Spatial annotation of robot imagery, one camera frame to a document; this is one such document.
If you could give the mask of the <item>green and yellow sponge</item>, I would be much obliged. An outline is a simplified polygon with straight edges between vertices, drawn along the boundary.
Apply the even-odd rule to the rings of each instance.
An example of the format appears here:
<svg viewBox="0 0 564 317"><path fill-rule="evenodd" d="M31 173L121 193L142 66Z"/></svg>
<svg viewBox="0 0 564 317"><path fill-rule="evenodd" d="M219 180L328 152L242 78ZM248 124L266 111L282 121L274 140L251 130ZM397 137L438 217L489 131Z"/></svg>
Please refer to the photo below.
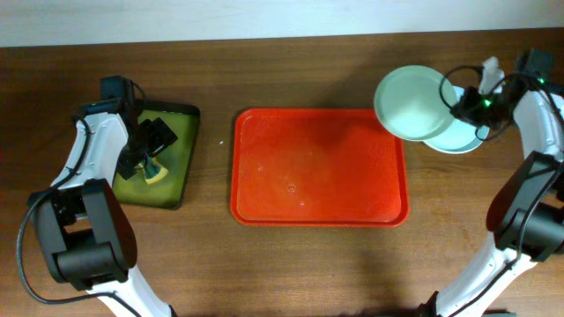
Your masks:
<svg viewBox="0 0 564 317"><path fill-rule="evenodd" d="M148 185L162 181L168 175L168 169L165 168L156 158L147 157L137 165L144 174L145 182Z"/></svg>

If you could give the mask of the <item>light blue top plate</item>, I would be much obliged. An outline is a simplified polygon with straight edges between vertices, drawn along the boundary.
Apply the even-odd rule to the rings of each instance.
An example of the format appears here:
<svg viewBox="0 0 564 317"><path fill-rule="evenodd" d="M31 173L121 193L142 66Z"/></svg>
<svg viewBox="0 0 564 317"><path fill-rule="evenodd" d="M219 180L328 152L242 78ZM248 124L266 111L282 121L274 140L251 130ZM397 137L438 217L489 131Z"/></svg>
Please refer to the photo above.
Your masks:
<svg viewBox="0 0 564 317"><path fill-rule="evenodd" d="M431 128L424 144L448 154L463 154L473 151L481 145L476 136L484 136L489 131L487 127L477 129L475 126L455 118L440 99L438 92L432 92L437 85L423 89L419 96L424 108L430 115Z"/></svg>

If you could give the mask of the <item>pale green plate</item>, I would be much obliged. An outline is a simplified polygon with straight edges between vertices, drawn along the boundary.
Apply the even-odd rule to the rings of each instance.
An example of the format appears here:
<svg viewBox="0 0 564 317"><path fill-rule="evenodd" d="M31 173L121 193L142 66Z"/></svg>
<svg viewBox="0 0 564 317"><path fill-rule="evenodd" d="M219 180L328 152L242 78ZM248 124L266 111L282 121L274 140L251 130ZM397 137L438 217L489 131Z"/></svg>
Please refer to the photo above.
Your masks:
<svg viewBox="0 0 564 317"><path fill-rule="evenodd" d="M421 142L439 136L455 120L449 105L457 101L453 85L431 68L400 67L376 88L374 109L381 125L394 136Z"/></svg>

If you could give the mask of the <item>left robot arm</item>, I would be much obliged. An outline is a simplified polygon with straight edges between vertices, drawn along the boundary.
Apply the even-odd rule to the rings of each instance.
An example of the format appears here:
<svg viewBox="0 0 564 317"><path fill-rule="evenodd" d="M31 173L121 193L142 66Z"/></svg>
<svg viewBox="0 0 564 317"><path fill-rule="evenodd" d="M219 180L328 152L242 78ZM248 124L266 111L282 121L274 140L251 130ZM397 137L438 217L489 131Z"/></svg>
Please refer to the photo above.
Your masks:
<svg viewBox="0 0 564 317"><path fill-rule="evenodd" d="M162 180L167 169L157 156L176 139L160 119L140 121L147 99L123 76L100 81L100 100L73 115L77 135L65 166L49 188L29 197L19 227L16 261L26 292L54 306L100 299L116 316L173 316L137 266L133 228L112 189L114 177L137 172L146 181ZM33 224L49 274L79 294L45 299L29 284L23 263L26 227Z"/></svg>

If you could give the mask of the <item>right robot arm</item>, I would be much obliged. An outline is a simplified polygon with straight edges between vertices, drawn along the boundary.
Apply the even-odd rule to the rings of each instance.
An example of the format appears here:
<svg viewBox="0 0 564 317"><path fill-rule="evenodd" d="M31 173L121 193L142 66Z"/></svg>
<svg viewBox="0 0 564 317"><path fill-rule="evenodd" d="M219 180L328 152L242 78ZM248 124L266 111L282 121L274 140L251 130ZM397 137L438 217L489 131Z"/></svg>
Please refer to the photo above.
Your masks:
<svg viewBox="0 0 564 317"><path fill-rule="evenodd" d="M563 209L544 203L549 192L563 198L563 87L550 81L553 54L523 51L509 74L495 58L473 67L470 86L449 112L476 129L502 134L519 129L523 163L493 199L486 215L484 246L445 289L419 305L416 315L484 316L522 273L563 252Z"/></svg>

